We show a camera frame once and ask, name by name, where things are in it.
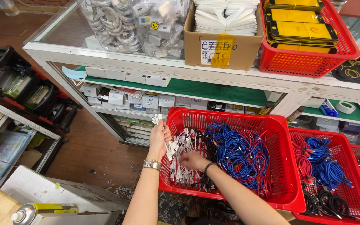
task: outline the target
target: gold bracelet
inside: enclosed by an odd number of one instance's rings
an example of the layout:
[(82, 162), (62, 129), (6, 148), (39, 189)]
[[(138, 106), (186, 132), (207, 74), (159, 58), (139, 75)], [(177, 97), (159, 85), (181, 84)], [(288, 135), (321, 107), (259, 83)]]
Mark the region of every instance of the gold bracelet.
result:
[(156, 162), (157, 164), (161, 165), (161, 161), (155, 160), (155, 159), (146, 159), (144, 162)]

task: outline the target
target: blue tube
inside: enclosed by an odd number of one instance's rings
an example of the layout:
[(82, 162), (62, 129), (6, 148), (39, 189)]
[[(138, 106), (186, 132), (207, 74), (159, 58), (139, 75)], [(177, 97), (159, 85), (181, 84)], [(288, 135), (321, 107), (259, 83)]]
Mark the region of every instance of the blue tube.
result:
[(327, 106), (326, 103), (321, 105), (328, 116), (333, 116), (334, 112)]
[(333, 111), (334, 113), (334, 117), (338, 117), (339, 114), (337, 112), (337, 110), (333, 107), (333, 105), (330, 103), (330, 101), (328, 99), (324, 99), (324, 103), (326, 103), (326, 105)]
[(322, 106), (319, 107), (319, 110), (323, 115), (327, 116), (326, 111), (324, 111), (324, 108)]

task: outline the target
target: bracelet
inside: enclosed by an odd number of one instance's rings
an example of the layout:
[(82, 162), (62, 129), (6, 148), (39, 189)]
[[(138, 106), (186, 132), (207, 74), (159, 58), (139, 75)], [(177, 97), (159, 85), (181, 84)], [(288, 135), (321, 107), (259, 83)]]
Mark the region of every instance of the bracelet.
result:
[(157, 164), (159, 164), (159, 165), (161, 165), (162, 164), (162, 162), (161, 161), (159, 161), (159, 160), (155, 160), (155, 159), (146, 159), (146, 160), (144, 160), (144, 162), (156, 162)]
[(209, 164), (205, 167), (205, 169), (204, 169), (204, 174), (205, 174), (206, 177), (208, 177), (208, 175), (206, 174), (206, 170), (207, 170), (208, 167), (210, 167), (210, 166), (212, 166), (212, 165), (216, 165), (216, 166), (217, 166), (217, 163), (216, 163), (216, 162), (215, 162), (215, 163), (214, 163), (214, 162), (211, 162), (211, 163), (209, 163)]

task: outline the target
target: face mask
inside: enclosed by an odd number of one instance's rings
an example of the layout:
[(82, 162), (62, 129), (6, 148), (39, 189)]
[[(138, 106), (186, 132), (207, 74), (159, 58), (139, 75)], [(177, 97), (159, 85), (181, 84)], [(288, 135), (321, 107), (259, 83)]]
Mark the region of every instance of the face mask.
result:
[[(66, 67), (62, 67), (62, 72), (69, 78), (72, 79), (74, 85), (79, 86), (83, 83), (84, 79), (87, 77), (86, 71), (77, 71), (77, 70), (71, 70)], [(78, 84), (74, 81), (74, 79), (82, 79)]]

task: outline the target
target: white tape roll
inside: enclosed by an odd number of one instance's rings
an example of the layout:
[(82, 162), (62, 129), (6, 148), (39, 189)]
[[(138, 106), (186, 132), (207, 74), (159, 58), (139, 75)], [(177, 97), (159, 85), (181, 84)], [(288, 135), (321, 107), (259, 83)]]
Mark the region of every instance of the white tape roll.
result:
[(354, 112), (356, 107), (354, 105), (352, 105), (351, 103), (338, 102), (338, 104), (336, 105), (336, 109), (339, 110), (340, 112), (343, 112), (346, 114), (351, 114)]

